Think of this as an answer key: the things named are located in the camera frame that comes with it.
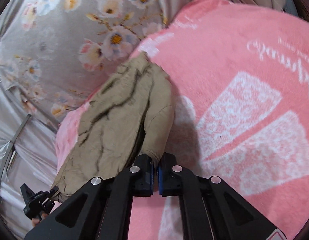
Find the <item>person left hand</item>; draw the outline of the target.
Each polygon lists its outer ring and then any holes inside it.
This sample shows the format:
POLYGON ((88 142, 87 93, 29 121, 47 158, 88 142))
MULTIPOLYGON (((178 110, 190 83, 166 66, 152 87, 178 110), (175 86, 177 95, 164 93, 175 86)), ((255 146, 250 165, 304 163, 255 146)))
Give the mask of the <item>person left hand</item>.
POLYGON ((31 223, 32 223, 32 227, 36 227, 42 220, 46 219, 46 217, 48 217, 48 214, 46 213, 42 213, 40 215, 40 218, 33 218, 31 219, 31 223))

